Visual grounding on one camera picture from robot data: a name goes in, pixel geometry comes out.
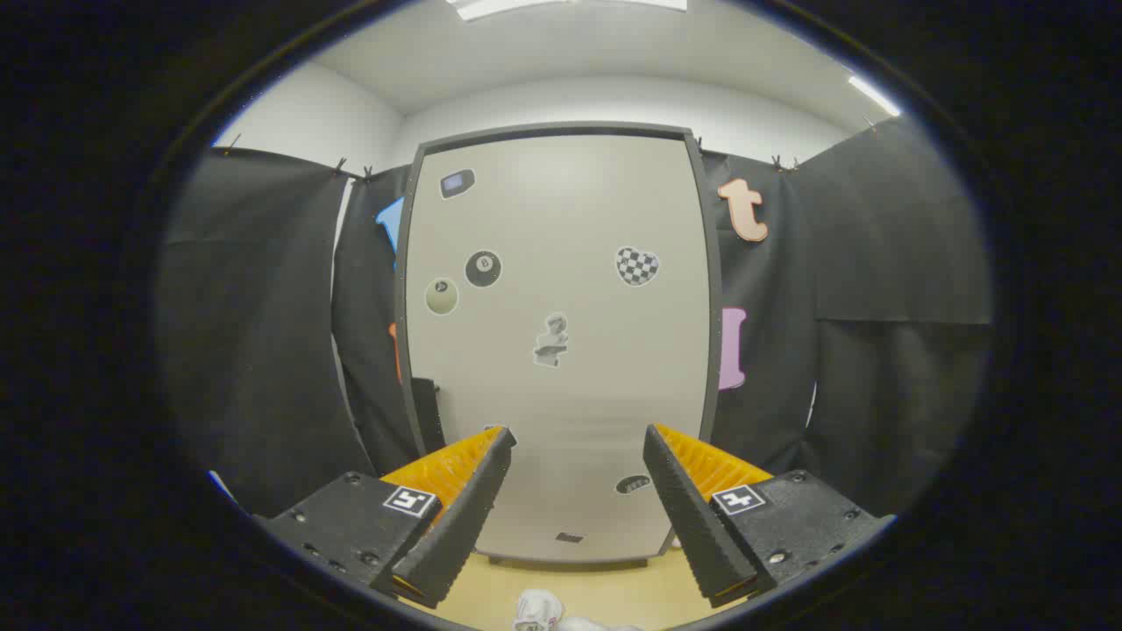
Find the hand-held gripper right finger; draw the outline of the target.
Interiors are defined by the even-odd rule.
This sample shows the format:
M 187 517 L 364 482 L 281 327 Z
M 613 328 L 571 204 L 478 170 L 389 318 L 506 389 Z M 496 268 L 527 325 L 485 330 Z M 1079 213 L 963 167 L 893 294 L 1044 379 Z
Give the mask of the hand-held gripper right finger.
M 894 521 L 809 470 L 767 470 L 663 424 L 643 459 L 703 598 L 714 607 L 812 578 Z

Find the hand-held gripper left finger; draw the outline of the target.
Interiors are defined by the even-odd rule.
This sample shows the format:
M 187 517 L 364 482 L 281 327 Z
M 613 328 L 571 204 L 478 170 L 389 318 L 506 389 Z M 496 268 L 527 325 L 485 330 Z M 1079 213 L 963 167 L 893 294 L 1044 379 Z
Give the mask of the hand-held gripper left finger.
M 515 443 L 493 426 L 381 477 L 348 470 L 261 524 L 335 578 L 436 607 L 473 554 Z

